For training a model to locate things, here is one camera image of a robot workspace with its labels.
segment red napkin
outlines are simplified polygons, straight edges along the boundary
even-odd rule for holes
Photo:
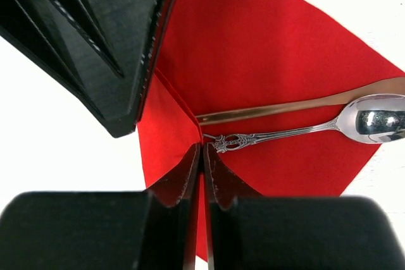
[[[174,167],[201,133],[197,114],[300,101],[403,76],[364,42],[303,0],[177,0],[139,123],[147,185]],[[323,123],[342,106],[203,127],[272,132]],[[264,195],[340,195],[378,149],[334,131],[221,154]],[[207,258],[200,202],[197,254]]]

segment spoon bowl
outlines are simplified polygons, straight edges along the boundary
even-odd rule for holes
[[[374,94],[350,102],[339,114],[337,128],[364,144],[382,144],[405,137],[405,96]]]
[[[336,130],[357,142],[384,144],[405,137],[405,95],[373,94],[346,105],[333,120],[321,125],[287,131],[204,136],[214,139],[218,153],[239,150],[268,140],[307,133]]]

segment white table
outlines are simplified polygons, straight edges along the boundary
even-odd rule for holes
[[[405,69],[405,0],[307,1]],[[145,187],[136,133],[110,137],[76,98],[1,38],[0,58],[0,211],[25,191]],[[344,192],[376,200],[403,246],[404,154],[405,141],[384,145]]]

